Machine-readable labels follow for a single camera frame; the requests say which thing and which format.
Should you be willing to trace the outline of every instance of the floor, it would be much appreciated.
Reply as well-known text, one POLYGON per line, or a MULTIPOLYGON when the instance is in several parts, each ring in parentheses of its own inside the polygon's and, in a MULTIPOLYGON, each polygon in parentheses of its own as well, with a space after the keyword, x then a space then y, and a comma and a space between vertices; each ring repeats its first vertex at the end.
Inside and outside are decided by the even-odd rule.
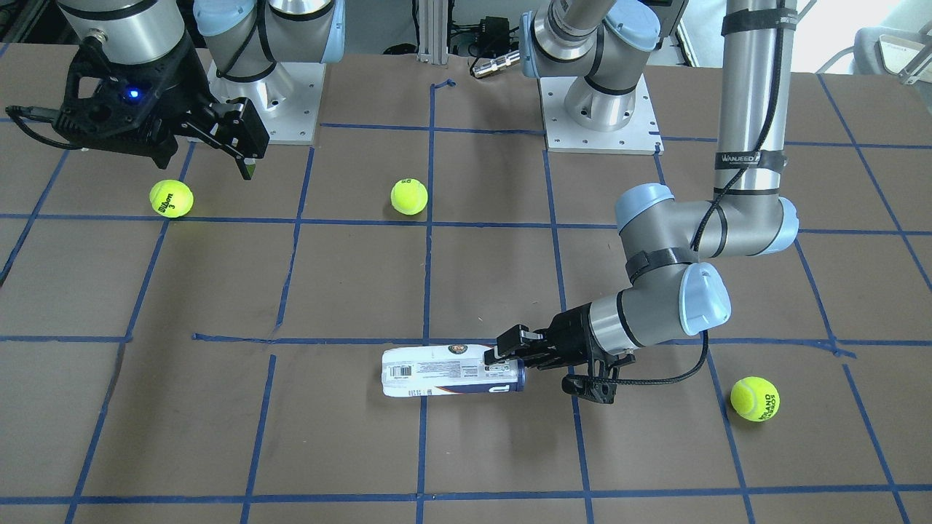
MULTIPOLYGON (((73 48, 0 48, 0 104, 57 106, 73 48)), ((612 206, 709 197, 720 70, 649 67, 662 156, 544 149, 534 81, 349 55, 312 147, 256 177, 203 145, 168 170, 0 119, 0 522, 932 522, 932 118, 887 77, 792 79, 786 251, 715 264, 708 365, 613 406, 391 399, 388 348, 490 342, 626 286, 612 206), (682 87, 689 85, 688 96, 682 87), (424 214, 388 204, 428 185, 424 214), (154 215, 157 180, 194 190, 154 215), (763 424, 726 405, 781 392, 763 424)), ((687 369, 695 340, 628 377, 687 369)))

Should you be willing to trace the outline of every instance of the black velcro strap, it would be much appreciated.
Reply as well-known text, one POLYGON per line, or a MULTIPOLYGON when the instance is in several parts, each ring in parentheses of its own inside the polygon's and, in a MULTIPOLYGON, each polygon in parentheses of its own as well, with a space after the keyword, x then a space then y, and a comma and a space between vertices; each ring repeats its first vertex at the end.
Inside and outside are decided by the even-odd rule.
POLYGON ((742 9, 725 16, 721 23, 721 35, 758 29, 796 29, 799 23, 799 13, 795 9, 779 7, 776 9, 761 9, 751 11, 742 9))
POLYGON ((783 151, 719 151, 715 154, 715 169, 769 169, 783 173, 787 156, 783 151))
POLYGON ((699 254, 693 250, 682 247, 668 247, 647 253, 642 251, 632 256, 624 269, 628 272, 628 280, 634 283, 637 277, 657 268, 672 266, 674 264, 695 264, 699 261, 699 254))

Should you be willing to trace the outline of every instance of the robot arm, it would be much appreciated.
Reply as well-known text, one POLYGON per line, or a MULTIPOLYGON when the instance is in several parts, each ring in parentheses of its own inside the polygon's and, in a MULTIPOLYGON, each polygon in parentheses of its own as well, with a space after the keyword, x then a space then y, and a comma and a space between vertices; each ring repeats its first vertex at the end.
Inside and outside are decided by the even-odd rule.
MULTIPOLYGON (((562 3, 554 1, 549 12, 559 12, 557 4, 562 3)), ((724 283, 700 257, 775 253, 789 247, 799 229, 795 208, 779 197, 794 7, 793 0, 728 2, 711 205, 677 202, 659 184, 625 192, 615 213, 631 287, 562 312, 546 329, 529 332, 516 325, 486 353, 487 364, 513 358, 540 369, 587 364, 588 375, 566 377, 564 391, 611 403, 621 383, 618 369, 634 362, 634 350, 698 333, 707 343, 705 331, 728 320, 724 283)), ((557 19, 547 20, 556 27, 557 19)), ((579 54, 581 48, 575 49, 579 54)))
POLYGON ((165 169, 178 150, 176 135, 195 137, 236 161, 244 179, 264 156, 268 135, 246 98, 218 103, 178 7, 172 0, 61 0, 81 38, 61 108, 10 106, 23 119, 50 123, 69 144, 151 158, 165 169), (88 96, 82 80, 96 81, 88 96))

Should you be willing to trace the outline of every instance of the robotic arm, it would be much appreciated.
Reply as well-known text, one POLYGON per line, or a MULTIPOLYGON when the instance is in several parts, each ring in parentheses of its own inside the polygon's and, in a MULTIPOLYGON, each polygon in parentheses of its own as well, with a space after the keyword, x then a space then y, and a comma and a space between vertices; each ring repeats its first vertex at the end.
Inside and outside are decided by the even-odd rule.
POLYGON ((59 0, 59 8, 81 38, 62 106, 12 105, 7 113, 46 145, 149 157, 161 169, 178 150, 176 136, 187 136, 227 153, 249 180, 269 143, 268 122, 311 106, 278 60, 343 54, 343 0, 198 0, 199 28, 223 67, 213 85, 173 0, 59 0), (81 89, 88 81, 92 94, 81 89), (51 124, 68 143, 25 119, 51 124))
MULTIPOLYGON (((613 3, 576 0, 566 7, 567 2, 554 0, 546 15, 539 11, 534 18, 529 45, 534 46, 535 60, 553 62, 554 68, 588 61, 585 48, 598 31, 607 31, 608 24, 597 22, 593 28, 591 22, 613 3), (585 18, 585 13, 595 14, 585 18), (548 40, 548 34, 558 34, 562 40, 548 40)), ((792 203, 779 196, 779 183, 786 165, 782 150, 795 1, 729 0, 727 12, 711 203, 677 202, 669 188, 659 184, 625 192, 615 213, 631 287, 562 312, 545 329, 530 332, 516 325, 486 352, 487 365, 514 358, 539 369, 586 364, 587 375, 567 376, 563 390, 610 404, 616 385, 643 383, 618 380, 619 368, 634 362, 637 348, 699 333, 707 348, 706 330, 731 316, 721 277, 701 258, 767 255, 793 243, 799 220, 792 203)), ((642 68, 643 63, 635 67, 642 68)), ((602 92, 604 82, 596 81, 598 69, 592 70, 595 73, 584 82, 602 92)), ((616 77, 628 78, 628 83, 635 76, 616 77)), ((611 86, 623 87, 622 83, 611 86)), ((702 362, 680 378, 694 373, 702 362)))
POLYGON ((268 135, 247 98, 218 103, 178 7, 171 0, 61 0, 81 38, 59 110, 10 106, 7 113, 47 145, 151 158, 165 169, 176 135, 198 138, 236 161, 244 179, 266 152, 268 135), (96 82, 93 93, 82 81, 96 82), (69 144, 50 141, 23 119, 47 122, 69 144))

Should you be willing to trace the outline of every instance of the metal connector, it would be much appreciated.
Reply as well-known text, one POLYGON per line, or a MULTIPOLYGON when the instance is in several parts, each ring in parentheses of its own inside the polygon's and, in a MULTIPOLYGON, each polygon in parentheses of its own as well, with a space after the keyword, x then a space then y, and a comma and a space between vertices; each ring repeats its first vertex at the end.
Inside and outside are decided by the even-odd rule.
POLYGON ((494 58, 489 62, 476 65, 473 68, 473 76, 476 78, 485 78, 521 62, 521 51, 512 51, 506 55, 494 58))

